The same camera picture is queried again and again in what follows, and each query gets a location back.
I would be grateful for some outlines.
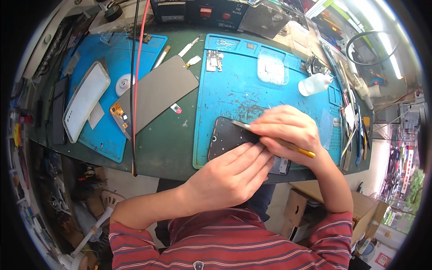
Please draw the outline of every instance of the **small white container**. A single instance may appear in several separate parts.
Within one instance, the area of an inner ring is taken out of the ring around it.
[[[329,74],[317,73],[299,82],[300,94],[307,97],[324,90],[327,90],[328,85],[333,81],[333,77]]]

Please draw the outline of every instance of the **hand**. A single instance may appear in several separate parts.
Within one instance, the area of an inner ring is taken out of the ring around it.
[[[251,130],[262,136],[260,141],[274,155],[305,165],[312,170],[320,166],[322,158],[328,155],[327,151],[321,146],[315,121],[307,114],[289,105],[266,110],[251,123]],[[288,149],[271,137],[291,142],[300,148],[314,152],[316,156],[312,159]]]
[[[244,203],[267,179],[273,155],[257,143],[241,146],[209,161],[181,185],[192,213]]]

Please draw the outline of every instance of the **green desk surface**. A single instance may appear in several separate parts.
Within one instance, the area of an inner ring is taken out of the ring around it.
[[[198,41],[183,57],[188,61],[195,55],[202,56],[204,50],[204,41],[208,33],[232,35],[239,38],[257,41],[275,48],[290,52],[290,48],[276,41],[266,39],[251,33],[240,33],[232,30],[224,30],[218,27],[208,27],[202,25],[188,24],[167,24],[167,25],[146,25],[145,32],[155,35],[164,35],[168,37],[166,44],[171,46],[171,50],[165,59],[178,54],[186,44],[192,42],[200,34],[202,38]],[[192,73],[199,78],[201,73],[201,62],[190,67]],[[54,85],[56,76],[46,76],[38,85],[36,97],[41,94],[44,104],[48,99],[49,89]],[[136,136],[136,163],[137,173],[159,178],[186,181],[196,172],[192,167],[192,151],[194,141],[194,123],[196,115],[196,105],[198,97],[198,88],[180,99],[177,104],[181,107],[181,114],[173,114],[172,110],[166,110],[164,113],[154,119],[147,127],[141,130]],[[372,117],[372,113],[367,109],[366,104],[357,97],[363,116]],[[28,131],[30,139],[46,146],[46,140],[49,146],[55,151],[64,155],[89,162],[95,165],[113,168],[125,172],[131,171],[131,142],[127,141],[124,151],[123,162],[114,162],[97,152],[91,150],[85,145],[77,142],[75,144],[67,142],[65,145],[53,145],[52,143],[52,123],[48,123],[46,129],[44,124],[40,128],[30,128]],[[357,149],[357,142],[354,141],[353,149]],[[349,171],[343,172],[351,174],[369,169],[371,151],[368,151],[366,160],[361,160],[358,167],[355,165],[356,152],[353,150]],[[314,174],[308,170],[291,170],[289,172],[289,181],[304,181],[315,179]],[[268,183],[280,182],[280,178],[275,175],[269,175]]]

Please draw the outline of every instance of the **blue silicone repair mat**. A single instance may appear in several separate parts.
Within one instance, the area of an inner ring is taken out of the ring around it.
[[[220,48],[216,41],[230,41],[231,48]],[[289,82],[283,86],[264,83],[258,79],[257,58],[261,50],[274,51],[282,62],[288,62]],[[223,53],[222,71],[206,70],[207,50],[218,50]],[[328,152],[335,164],[340,162],[341,129],[331,125],[321,128],[323,109],[333,118],[340,118],[340,87],[336,80],[323,91],[304,97],[298,90],[298,83],[308,77],[300,70],[301,60],[282,50],[254,41],[224,35],[208,34],[204,45],[204,56],[201,69],[198,93],[197,117],[194,135],[194,168],[201,168],[207,163],[207,151],[210,145],[215,120],[225,116],[249,123],[264,110],[278,105],[291,105],[314,119],[320,130],[320,137],[331,136]],[[303,168],[292,164],[291,169]]]
[[[67,102],[72,98],[73,89],[78,86],[91,65],[105,56],[108,74],[111,79],[111,84],[99,99],[105,114],[93,130],[87,121],[78,141],[99,154],[120,163],[123,160],[126,137],[111,116],[109,107],[118,99],[115,93],[117,80],[124,74],[130,74],[132,40],[124,36],[115,46],[109,47],[100,41],[100,37],[101,35],[88,36],[78,47],[77,52],[79,52],[81,58],[69,79],[70,87]],[[152,35],[152,39],[148,44],[143,43],[138,80],[151,70],[166,41],[167,37],[165,36]],[[138,43],[136,41],[135,62],[137,61]],[[69,63],[72,51],[73,49],[70,50],[63,63],[63,70]]]

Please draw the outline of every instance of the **red button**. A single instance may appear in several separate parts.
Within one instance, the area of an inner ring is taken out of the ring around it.
[[[201,14],[201,17],[207,17],[207,18],[210,18],[211,15],[212,15],[212,9],[202,7],[202,8],[200,9],[200,14]]]

